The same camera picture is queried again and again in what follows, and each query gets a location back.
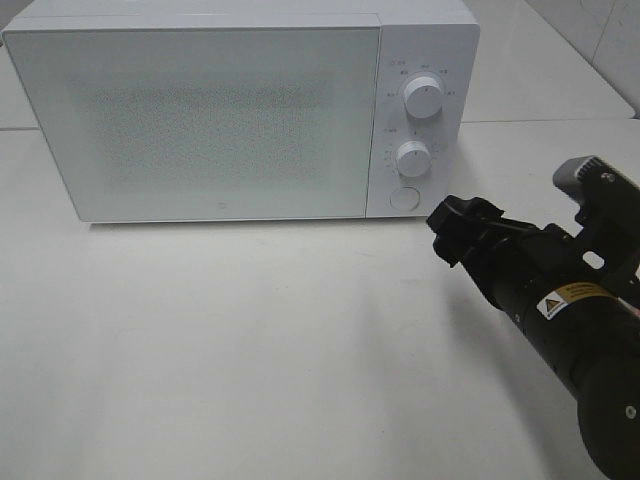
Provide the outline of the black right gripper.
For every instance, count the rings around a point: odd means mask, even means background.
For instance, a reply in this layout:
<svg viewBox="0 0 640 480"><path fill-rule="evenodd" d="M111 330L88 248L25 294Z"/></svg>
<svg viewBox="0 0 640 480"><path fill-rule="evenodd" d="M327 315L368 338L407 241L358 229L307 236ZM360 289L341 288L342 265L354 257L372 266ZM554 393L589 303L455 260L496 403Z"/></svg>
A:
<svg viewBox="0 0 640 480"><path fill-rule="evenodd" d="M625 297L625 277L583 255L597 250L555 224L540 229L502 219L503 211L474 197L448 195L426 220L435 253L450 267L479 244L479 288L514 320L553 320L577 303Z"/></svg>

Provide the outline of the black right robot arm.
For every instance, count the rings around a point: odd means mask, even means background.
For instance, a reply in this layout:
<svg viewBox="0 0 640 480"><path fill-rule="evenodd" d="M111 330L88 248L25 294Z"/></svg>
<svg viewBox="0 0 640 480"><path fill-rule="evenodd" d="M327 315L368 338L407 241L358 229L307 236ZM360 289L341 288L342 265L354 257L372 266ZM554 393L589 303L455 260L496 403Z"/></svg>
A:
<svg viewBox="0 0 640 480"><path fill-rule="evenodd" d="M504 217L482 198L447 196L427 224L577 401L579 431L610 479L639 476L639 317L574 257L574 238Z"/></svg>

